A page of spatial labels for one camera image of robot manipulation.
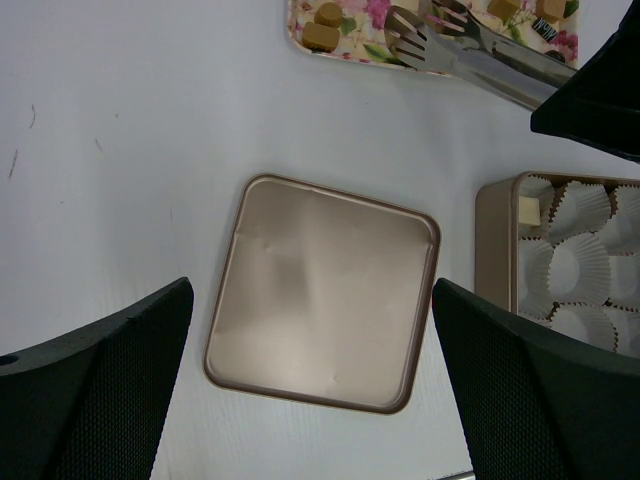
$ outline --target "caramel candy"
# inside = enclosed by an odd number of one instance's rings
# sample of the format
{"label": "caramel candy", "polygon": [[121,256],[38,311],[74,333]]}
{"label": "caramel candy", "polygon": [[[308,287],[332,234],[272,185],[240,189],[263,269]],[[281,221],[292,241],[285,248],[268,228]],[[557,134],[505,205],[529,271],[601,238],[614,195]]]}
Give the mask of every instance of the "caramel candy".
{"label": "caramel candy", "polygon": [[322,4],[316,12],[315,17],[313,17],[313,21],[317,24],[332,28],[338,28],[342,25],[342,19],[342,8],[333,2]]}
{"label": "caramel candy", "polygon": [[538,0],[536,3],[536,15],[544,18],[549,23],[556,23],[564,17],[564,8],[567,0]]}
{"label": "caramel candy", "polygon": [[518,197],[518,223],[532,227],[540,226],[540,200]]}
{"label": "caramel candy", "polygon": [[302,45],[309,50],[333,52],[340,42],[340,30],[307,22],[302,31]]}
{"label": "caramel candy", "polygon": [[487,12],[506,22],[520,10],[520,0],[491,0]]}

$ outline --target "tray rim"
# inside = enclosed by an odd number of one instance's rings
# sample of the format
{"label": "tray rim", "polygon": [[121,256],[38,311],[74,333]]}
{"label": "tray rim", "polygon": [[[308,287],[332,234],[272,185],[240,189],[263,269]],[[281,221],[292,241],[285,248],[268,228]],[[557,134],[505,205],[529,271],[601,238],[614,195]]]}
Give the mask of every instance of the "tray rim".
{"label": "tray rim", "polygon": [[[233,237],[235,235],[235,232],[240,223],[240,219],[242,217],[242,212],[244,210],[245,202],[247,200],[247,194],[249,193],[249,191],[254,185],[257,185],[258,183],[263,181],[276,181],[280,183],[293,184],[294,186],[297,186],[297,187],[309,188],[309,189],[320,191],[325,194],[330,194],[333,196],[338,196],[342,198],[346,197],[353,201],[357,201],[358,203],[373,204],[378,208],[399,211],[405,215],[412,216],[415,219],[422,221],[427,226],[427,228],[429,228],[429,231],[432,237],[430,243],[432,244],[432,246],[428,250],[425,256],[422,281],[420,285],[420,295],[418,298],[416,317],[413,322],[413,334],[411,336],[411,344],[408,349],[407,359],[405,360],[403,380],[402,380],[402,384],[401,384],[398,396],[389,405],[381,406],[381,407],[374,406],[374,405],[365,405],[361,403],[335,400],[335,399],[330,399],[325,397],[318,397],[315,395],[307,395],[303,393],[290,392],[286,390],[278,390],[278,389],[268,388],[268,387],[253,386],[250,384],[244,384],[244,383],[235,382],[232,380],[226,380],[220,377],[219,375],[217,375],[216,372],[213,370],[212,365],[210,365],[208,361],[209,351],[212,346],[212,338],[213,338],[213,332],[215,329],[215,322],[220,309],[220,302],[222,299],[222,286],[225,284],[227,275],[229,273],[230,260],[232,257],[233,246],[234,246]],[[433,290],[433,285],[435,283],[441,238],[442,238],[441,230],[440,230],[440,226],[438,225],[438,222],[436,222],[436,220],[431,215],[424,212],[401,207],[399,205],[395,205],[388,202],[383,202],[367,196],[357,195],[357,194],[349,193],[343,190],[334,189],[330,187],[324,187],[315,183],[311,183],[303,180],[297,180],[294,178],[277,175],[273,173],[261,173],[253,176],[245,184],[242,190],[242,196],[240,198],[240,201],[238,202],[238,207],[236,210],[233,228],[231,229],[230,236],[229,236],[229,247],[227,248],[224,267],[220,275],[220,281],[218,283],[218,292],[216,294],[215,307],[211,315],[211,326],[209,327],[209,334],[207,337],[207,343],[204,350],[203,369],[204,369],[205,377],[212,384],[225,390],[240,391],[243,393],[277,398],[280,400],[294,401],[294,402],[347,409],[347,410],[357,410],[361,412],[378,413],[383,415],[393,415],[400,412],[409,403],[411,399],[411,394],[413,392],[413,385],[415,383],[418,363],[420,360],[420,353],[422,350],[422,344],[423,344],[424,335],[426,332],[427,320],[429,317],[429,310],[431,306],[431,294]]]}

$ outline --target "black object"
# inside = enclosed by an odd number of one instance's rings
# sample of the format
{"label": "black object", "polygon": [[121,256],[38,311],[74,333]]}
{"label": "black object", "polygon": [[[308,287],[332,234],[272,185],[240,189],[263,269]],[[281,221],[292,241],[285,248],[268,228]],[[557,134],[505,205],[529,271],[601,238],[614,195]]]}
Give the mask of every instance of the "black object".
{"label": "black object", "polygon": [[544,18],[536,18],[531,28],[542,37],[545,42],[551,43],[557,36],[558,31],[553,28]]}
{"label": "black object", "polygon": [[600,51],[531,116],[531,130],[640,162],[640,0]]}
{"label": "black object", "polygon": [[554,60],[558,60],[561,63],[567,63],[567,59],[565,58],[562,52],[558,52],[557,50],[549,50],[545,52],[545,55],[553,58]]}
{"label": "black object", "polygon": [[0,479],[147,479],[191,322],[177,280],[0,357]]}
{"label": "black object", "polygon": [[640,360],[446,280],[433,312],[478,480],[640,478]]}

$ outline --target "pink flower pattern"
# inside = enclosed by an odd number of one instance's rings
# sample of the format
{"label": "pink flower pattern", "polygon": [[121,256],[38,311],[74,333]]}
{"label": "pink flower pattern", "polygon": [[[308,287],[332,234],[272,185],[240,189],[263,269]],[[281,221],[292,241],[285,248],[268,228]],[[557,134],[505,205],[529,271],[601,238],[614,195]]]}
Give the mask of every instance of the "pink flower pattern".
{"label": "pink flower pattern", "polygon": [[364,11],[371,17],[371,25],[376,30],[384,29],[384,21],[387,18],[389,7],[391,7],[391,0],[367,0]]}
{"label": "pink flower pattern", "polygon": [[558,36],[551,41],[551,44],[560,47],[560,51],[563,51],[570,60],[573,61],[578,58],[578,35],[575,33],[569,35],[566,30],[560,30]]}

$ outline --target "floral tray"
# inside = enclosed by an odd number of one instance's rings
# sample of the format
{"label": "floral tray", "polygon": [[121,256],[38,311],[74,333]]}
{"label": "floral tray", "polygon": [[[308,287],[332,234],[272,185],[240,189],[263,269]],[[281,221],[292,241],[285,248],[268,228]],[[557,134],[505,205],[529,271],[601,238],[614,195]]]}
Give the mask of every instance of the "floral tray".
{"label": "floral tray", "polygon": [[[302,30],[306,22],[312,22],[313,16],[323,3],[329,0],[289,0],[288,29],[291,39],[308,53],[323,57],[375,64],[391,68],[409,68],[398,61],[386,47],[384,21],[387,10],[399,5],[418,13],[419,0],[333,0],[344,11],[344,22],[340,27],[341,38],[338,48],[332,53],[312,52],[302,46]],[[567,2],[566,19],[553,27],[558,35],[550,43],[544,40],[533,28],[536,20],[536,0],[522,0],[521,9],[508,22],[487,13],[491,0],[465,0],[473,14],[492,30],[512,38],[523,45],[541,53],[557,51],[562,53],[566,63],[575,67],[578,59],[578,7],[579,0]],[[439,16],[437,8],[434,15]]]}

